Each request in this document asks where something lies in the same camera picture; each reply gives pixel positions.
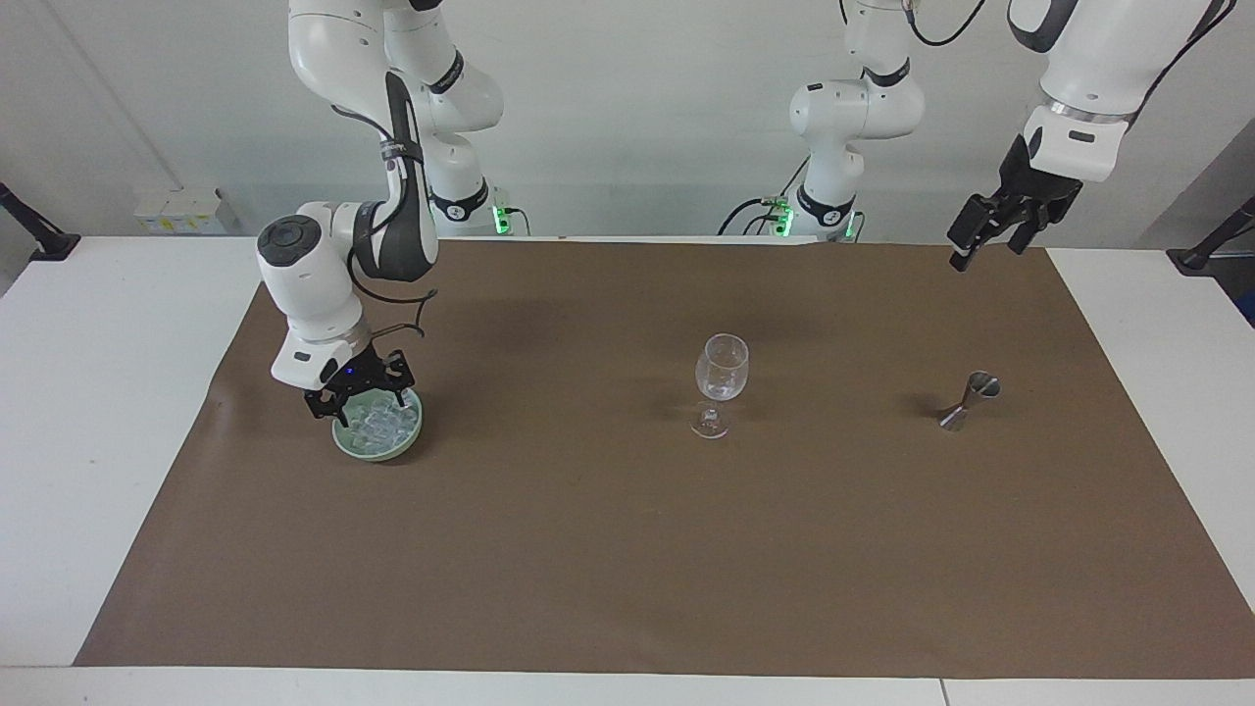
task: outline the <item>black cable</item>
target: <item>black cable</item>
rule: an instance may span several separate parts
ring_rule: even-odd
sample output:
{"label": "black cable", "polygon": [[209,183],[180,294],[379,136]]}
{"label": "black cable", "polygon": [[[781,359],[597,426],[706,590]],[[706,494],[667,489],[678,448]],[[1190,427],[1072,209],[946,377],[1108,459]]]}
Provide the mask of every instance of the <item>black cable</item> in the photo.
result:
{"label": "black cable", "polygon": [[1234,8],[1236,6],[1237,6],[1237,0],[1229,0],[1229,5],[1219,14],[1216,14],[1215,19],[1212,19],[1211,23],[1207,24],[1207,26],[1202,28],[1201,30],[1199,30],[1197,34],[1191,36],[1190,41],[1187,41],[1185,46],[1182,46],[1181,50],[1177,51],[1177,55],[1172,59],[1172,61],[1168,63],[1168,65],[1163,66],[1163,70],[1160,71],[1158,76],[1156,76],[1155,83],[1151,84],[1151,89],[1146,92],[1146,98],[1142,99],[1142,107],[1137,109],[1137,115],[1135,115],[1133,119],[1130,122],[1128,125],[1130,129],[1132,129],[1133,124],[1137,123],[1137,118],[1142,115],[1142,110],[1146,109],[1146,104],[1151,100],[1151,95],[1155,95],[1155,92],[1158,90],[1160,84],[1163,83],[1163,76],[1168,75],[1168,71],[1172,70],[1172,66],[1175,66],[1177,61],[1180,61],[1181,58],[1185,56],[1187,51],[1190,51],[1190,49],[1194,49],[1195,44],[1202,41],[1202,38],[1207,36],[1207,33],[1216,29],[1216,25],[1219,25],[1220,23],[1225,21],[1225,18],[1227,18],[1229,14],[1232,13]]}
{"label": "black cable", "polygon": [[740,206],[733,208],[732,212],[728,213],[728,217],[723,221],[723,224],[719,226],[719,234],[723,234],[724,232],[728,231],[728,226],[732,224],[733,218],[739,216],[742,211],[744,211],[745,208],[750,208],[753,206],[759,206],[762,204],[762,202],[763,202],[762,198],[750,198],[749,201],[745,201]]}
{"label": "black cable", "polygon": [[397,297],[393,297],[393,296],[384,296],[383,293],[378,293],[375,291],[371,291],[371,290],[366,288],[366,286],[364,283],[361,283],[361,280],[358,278],[358,272],[356,272],[356,270],[353,268],[353,251],[349,252],[349,257],[345,261],[345,265],[349,267],[349,278],[353,280],[353,286],[358,287],[359,291],[361,291],[366,296],[374,298],[375,301],[383,301],[384,303],[418,303],[418,310],[414,311],[414,322],[413,324],[394,324],[394,325],[379,329],[379,330],[376,330],[376,331],[374,331],[374,332],[370,334],[370,340],[374,340],[376,337],[383,337],[385,335],[397,332],[399,330],[413,330],[420,337],[427,337],[427,331],[424,331],[422,329],[422,326],[419,325],[422,322],[422,319],[423,319],[423,307],[427,306],[427,302],[430,301],[432,298],[434,298],[435,295],[439,293],[441,290],[432,288],[427,293],[424,293],[423,296],[417,296],[414,298],[397,298]]}
{"label": "black cable", "polygon": [[360,123],[366,123],[368,125],[370,125],[370,127],[375,128],[376,130],[379,130],[379,133],[383,134],[384,137],[387,137],[389,142],[393,142],[392,133],[388,132],[387,129],[384,129],[384,125],[382,125],[382,124],[376,123],[375,120],[373,120],[373,119],[363,115],[361,113],[354,113],[353,110],[349,110],[348,108],[341,108],[341,107],[336,105],[335,103],[331,103],[331,110],[335,114],[338,114],[338,115],[343,115],[345,118],[354,119],[354,120],[358,120]]}
{"label": "black cable", "polygon": [[968,15],[968,20],[963,23],[963,25],[954,34],[951,34],[948,39],[943,39],[941,41],[929,39],[920,33],[920,28],[915,25],[915,10],[907,9],[910,8],[910,0],[902,0],[902,5],[904,5],[902,9],[906,10],[906,24],[911,25],[911,31],[915,33],[915,36],[919,38],[920,41],[922,41],[929,46],[945,46],[946,44],[950,44],[955,39],[963,36],[963,33],[968,31],[968,28],[971,26],[971,23],[975,21],[976,19],[976,15],[979,15],[980,10],[985,6],[985,0],[980,0],[979,3],[976,3],[976,6],[971,10],[971,14]]}
{"label": "black cable", "polygon": [[[784,194],[788,193],[789,187],[793,186],[793,182],[797,181],[797,177],[802,176],[802,169],[804,169],[806,166],[809,164],[809,163],[811,163],[811,155],[807,154],[806,158],[802,159],[802,163],[797,166],[797,171],[793,172],[792,177],[789,177],[788,183],[784,184],[784,188],[781,189],[781,193],[779,193],[779,196],[777,196],[777,198],[784,198]],[[772,206],[771,208],[767,209],[766,214],[771,216],[774,212],[776,212],[776,207]],[[767,223],[766,222],[758,223],[758,229],[754,232],[754,234],[762,234],[764,224],[767,224]]]}
{"label": "black cable", "polygon": [[414,332],[418,334],[419,337],[427,337],[427,331],[423,330],[423,326],[420,325],[423,322],[423,308],[427,306],[427,302],[430,301],[432,298],[435,298],[435,295],[439,292],[441,292],[439,288],[432,288],[430,291],[427,292],[425,296],[420,296],[418,298],[418,310],[414,311],[414,322],[394,324],[388,327],[379,329],[370,334],[370,340],[376,340],[400,330],[413,330]]}
{"label": "black cable", "polygon": [[754,234],[762,234],[763,226],[767,224],[768,221],[774,221],[774,219],[776,216],[771,213],[767,213],[766,216],[758,216],[757,218],[752,218],[748,223],[745,223],[745,229],[740,231],[740,234],[749,234],[749,228],[754,227],[754,223],[758,223],[758,232]]}
{"label": "black cable", "polygon": [[506,208],[507,213],[518,213],[523,216],[523,224],[527,226],[527,237],[532,236],[532,219],[527,217],[527,211],[522,208]]}

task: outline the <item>empty wine glass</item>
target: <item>empty wine glass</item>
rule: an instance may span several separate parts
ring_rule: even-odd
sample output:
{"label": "empty wine glass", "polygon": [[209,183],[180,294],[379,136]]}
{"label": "empty wine glass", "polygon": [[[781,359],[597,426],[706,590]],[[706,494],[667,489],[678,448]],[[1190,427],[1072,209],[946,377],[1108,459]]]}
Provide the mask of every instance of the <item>empty wine glass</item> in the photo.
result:
{"label": "empty wine glass", "polygon": [[697,377],[707,400],[698,405],[693,431],[702,439],[722,439],[728,434],[723,404],[740,395],[749,382],[749,346],[730,332],[710,336],[698,359]]}

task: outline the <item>jigger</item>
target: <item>jigger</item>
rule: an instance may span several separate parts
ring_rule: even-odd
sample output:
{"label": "jigger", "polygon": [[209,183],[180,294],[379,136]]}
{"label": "jigger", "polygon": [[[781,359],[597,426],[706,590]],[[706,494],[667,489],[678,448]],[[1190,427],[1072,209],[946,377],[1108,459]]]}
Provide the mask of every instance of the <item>jigger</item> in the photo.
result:
{"label": "jigger", "polygon": [[941,418],[941,429],[946,431],[963,430],[964,423],[968,421],[968,413],[976,405],[998,398],[1001,391],[1003,384],[998,382],[994,376],[985,371],[971,374],[968,376],[968,389],[963,393],[963,403],[946,411],[945,416]]}

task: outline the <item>white robotic arm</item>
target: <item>white robotic arm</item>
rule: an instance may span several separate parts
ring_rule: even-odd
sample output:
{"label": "white robotic arm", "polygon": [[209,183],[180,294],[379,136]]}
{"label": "white robotic arm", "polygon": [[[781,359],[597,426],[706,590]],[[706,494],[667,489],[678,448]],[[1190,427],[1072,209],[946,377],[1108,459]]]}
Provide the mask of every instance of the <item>white robotic arm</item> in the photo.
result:
{"label": "white robotic arm", "polygon": [[502,114],[501,92],[449,41],[439,5],[290,4],[292,68],[338,113],[375,129],[389,187],[384,202],[306,203],[269,224],[257,240],[262,278],[289,324],[271,374],[304,390],[320,419],[344,423],[349,398],[379,389],[397,393],[399,401],[414,384],[399,350],[387,360],[376,355],[350,261],[371,277],[419,278],[439,250],[432,203],[462,208],[453,211],[458,217],[447,214],[451,208],[441,212],[451,222],[466,222],[484,209],[487,198],[477,194],[491,189],[469,143],[456,132],[494,125]]}
{"label": "white robotic arm", "polygon": [[999,189],[973,194],[950,227],[951,265],[966,270],[985,242],[1010,227],[1017,229],[1009,245],[1023,252],[1063,219],[1082,182],[1106,179],[1158,79],[1226,3],[1012,0],[1012,33],[1049,60],[1044,99],[1003,161]]}
{"label": "white robotic arm", "polygon": [[827,240],[845,233],[863,173],[851,142],[902,137],[920,124],[924,92],[911,75],[910,41],[901,0],[857,0],[845,43],[862,76],[812,83],[794,94],[791,120],[811,161],[789,194],[792,232]]}

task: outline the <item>brown paper mat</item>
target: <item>brown paper mat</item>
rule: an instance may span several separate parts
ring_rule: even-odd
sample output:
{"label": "brown paper mat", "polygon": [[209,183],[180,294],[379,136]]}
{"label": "brown paper mat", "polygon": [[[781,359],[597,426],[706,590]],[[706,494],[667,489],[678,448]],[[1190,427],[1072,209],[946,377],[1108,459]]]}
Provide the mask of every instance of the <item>brown paper mat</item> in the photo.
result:
{"label": "brown paper mat", "polygon": [[[384,341],[427,411],[384,466],[269,379],[262,291],[77,665],[1255,677],[1255,618],[1049,258],[945,258],[446,243],[428,339]],[[722,330],[752,370],[709,443]],[[975,369],[1003,399],[941,433]]]}

